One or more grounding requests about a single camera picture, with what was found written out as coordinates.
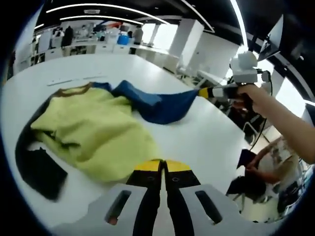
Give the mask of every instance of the computer monitor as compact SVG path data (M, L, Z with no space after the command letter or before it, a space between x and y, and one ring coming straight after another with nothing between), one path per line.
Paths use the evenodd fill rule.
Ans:
M265 60L280 52L283 27L284 16L282 15L264 41L259 53L258 61Z

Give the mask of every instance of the table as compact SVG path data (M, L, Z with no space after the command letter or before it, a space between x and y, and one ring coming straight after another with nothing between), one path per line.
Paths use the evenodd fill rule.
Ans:
M218 77L216 75L213 75L209 72L203 71L203 70L198 70L197 71L197 76L201 77L202 80L196 85L196 88L199 88L204 82L209 81L211 82L214 86L219 86L219 85L226 85L227 80Z
M167 50L164 50L164 49L152 48L152 47L148 47L148 46L135 45L135 44L128 44L128 46L130 46L131 48L135 48L135 49L141 49L141 50L146 50L149 52L155 52L155 53L161 53L161 54L169 55L169 52Z
M47 86L55 79L80 79ZM100 185L82 172L48 154L68 172L61 197L50 202L31 189L21 178L15 163L15 145L27 121L37 108L59 88L71 88L90 81L110 82L117 86L128 80L138 89L150 93L178 93L190 88L156 65L136 55L77 55L50 60L29 67L11 78L2 90L1 134L3 146L18 188L39 220L48 228L75 222L83 217L88 204L99 198L115 183ZM213 104L197 97L187 115L170 125L148 123L138 112L134 116L152 134L165 159L190 165L201 183L210 183L226 193L232 181L244 133ZM165 186L154 235L172 234L172 221L166 206Z

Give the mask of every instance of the blue fabric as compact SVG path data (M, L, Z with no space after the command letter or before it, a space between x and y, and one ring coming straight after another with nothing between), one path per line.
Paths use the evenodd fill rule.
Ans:
M109 83L94 83L93 87L108 90L115 97L126 97L132 102L132 108L137 109L143 119L156 124L169 124L182 119L198 95L198 90L176 94L146 93L126 80L114 90L111 90Z
M129 37L127 35L119 35L117 44L127 45L129 43Z

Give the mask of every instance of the white pillar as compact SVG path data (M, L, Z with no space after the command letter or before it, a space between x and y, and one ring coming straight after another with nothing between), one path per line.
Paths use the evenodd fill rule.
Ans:
M154 41L154 39L155 39L155 37L157 35L159 26L160 26L160 24L156 24L156 26L154 27L153 32L152 32L152 36L151 36L151 39L149 41L148 46L152 46L153 45L153 41Z
M182 58L187 66L201 38L204 26L194 19L182 19L176 31L169 53Z

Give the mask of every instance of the cable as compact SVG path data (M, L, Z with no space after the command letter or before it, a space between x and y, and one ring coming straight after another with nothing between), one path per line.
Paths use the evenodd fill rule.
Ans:
M272 95L273 95L273 86L272 86L272 81L271 81L271 74L270 74L269 71L267 71L267 72L268 72L268 80L269 80L270 86L271 86L271 96L272 96ZM257 137L257 139L256 139L256 141L255 141L255 143L254 143L253 146L251 147L250 151L251 151L251 150L254 148L254 146L257 144L257 142L258 142L258 140L259 140L259 138L260 138L262 132L264 131L264 128L265 128L265 126L266 126L266 122L267 122L267 118L265 118L264 123L263 123L262 128L261 128L261 131L260 131L260 133L259 133L259 135L258 135L258 137Z

